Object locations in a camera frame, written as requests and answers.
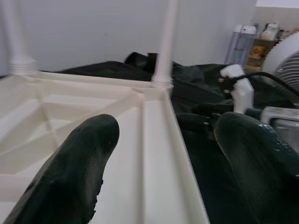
white wall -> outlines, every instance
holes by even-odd
[[[158,52],[168,0],[21,0],[33,57],[41,70],[123,61]],[[179,63],[223,63],[233,27],[250,23],[256,0],[181,0]],[[0,75],[6,59],[0,52]]]
[[[256,6],[299,8],[298,0],[257,0]]]

black cloth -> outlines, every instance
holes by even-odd
[[[132,53],[125,63],[106,62],[60,71],[59,73],[150,81],[155,70],[156,54],[144,56]],[[191,113],[202,103],[219,103],[225,98],[218,86],[220,70],[226,65],[206,64],[182,66],[173,63],[171,102],[177,115]],[[273,87],[250,79],[255,89],[254,105],[290,107],[292,104]],[[211,224],[256,224],[232,168],[217,142],[204,131],[196,131],[196,122],[186,116],[181,132],[190,156]]]

black cable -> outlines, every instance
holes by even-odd
[[[235,77],[235,78],[232,78],[232,81],[234,83],[236,83],[240,79],[248,78],[248,77],[252,77],[252,76],[264,76],[264,77],[270,78],[270,79],[274,80],[275,82],[281,84],[283,87],[285,87],[286,89],[288,89],[292,93],[294,93],[297,97],[299,97],[299,92],[297,90],[295,90],[294,88],[292,88],[291,86],[289,86],[287,83],[285,83],[281,79],[277,78],[276,76],[271,75],[267,72],[263,72],[263,71],[258,71],[258,72],[254,72],[254,73],[245,74],[245,75],[242,75],[242,76],[239,76],[239,77]]]

white plastic pole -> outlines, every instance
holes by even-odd
[[[156,87],[172,87],[172,49],[178,17],[178,1],[169,0],[160,54],[156,63],[156,71],[152,78],[152,83]]]
[[[36,62],[28,52],[23,32],[19,0],[0,0],[2,20],[10,54],[10,74],[33,75],[37,72]]]

white plastic shelf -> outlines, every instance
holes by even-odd
[[[67,135],[102,113],[115,116],[120,138],[90,223],[209,223],[165,89],[40,73],[1,81],[0,105],[0,223]]]

